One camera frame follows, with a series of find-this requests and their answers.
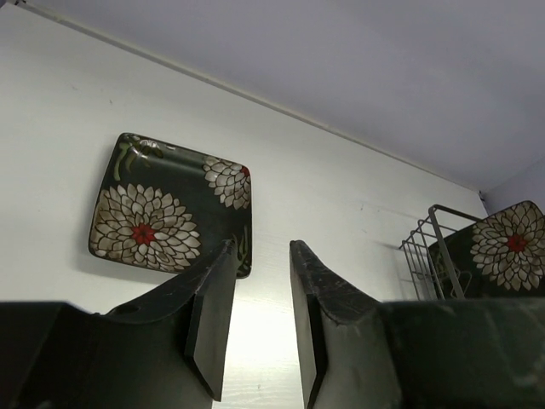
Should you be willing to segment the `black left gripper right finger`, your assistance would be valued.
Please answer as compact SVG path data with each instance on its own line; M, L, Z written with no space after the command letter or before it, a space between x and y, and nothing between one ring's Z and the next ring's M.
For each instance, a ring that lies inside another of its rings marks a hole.
M379 302L290 243L307 408L541 408L541 298Z

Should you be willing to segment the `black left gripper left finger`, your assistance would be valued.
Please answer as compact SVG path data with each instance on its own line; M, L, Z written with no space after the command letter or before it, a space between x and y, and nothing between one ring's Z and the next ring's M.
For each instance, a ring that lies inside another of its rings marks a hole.
M107 314L3 303L2 407L211 407L222 395L236 276L226 241Z

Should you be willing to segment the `black floral square plate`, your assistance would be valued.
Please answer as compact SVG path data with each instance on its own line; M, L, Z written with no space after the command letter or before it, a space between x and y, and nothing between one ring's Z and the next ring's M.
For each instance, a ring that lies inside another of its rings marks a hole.
M224 240L237 276L250 275L250 170L243 164L122 133L106 167L89 252L111 262L179 274Z

